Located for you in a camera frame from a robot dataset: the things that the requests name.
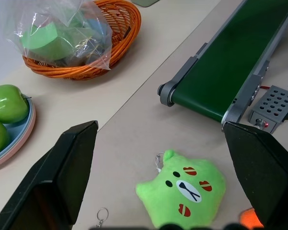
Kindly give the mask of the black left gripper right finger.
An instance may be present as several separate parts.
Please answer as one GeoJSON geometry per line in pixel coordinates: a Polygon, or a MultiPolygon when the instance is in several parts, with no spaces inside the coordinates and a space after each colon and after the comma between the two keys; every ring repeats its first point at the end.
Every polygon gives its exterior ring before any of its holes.
{"type": "Polygon", "coordinates": [[[265,229],[288,230],[288,151],[268,132],[227,122],[235,172],[265,229]]]}

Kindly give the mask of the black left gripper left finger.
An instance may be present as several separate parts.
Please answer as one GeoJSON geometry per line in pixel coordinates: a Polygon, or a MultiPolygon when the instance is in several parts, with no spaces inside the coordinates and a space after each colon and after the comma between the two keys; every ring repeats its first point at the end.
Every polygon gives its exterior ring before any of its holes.
{"type": "Polygon", "coordinates": [[[87,188],[98,122],[64,131],[0,212],[0,230],[70,230],[87,188]]]}

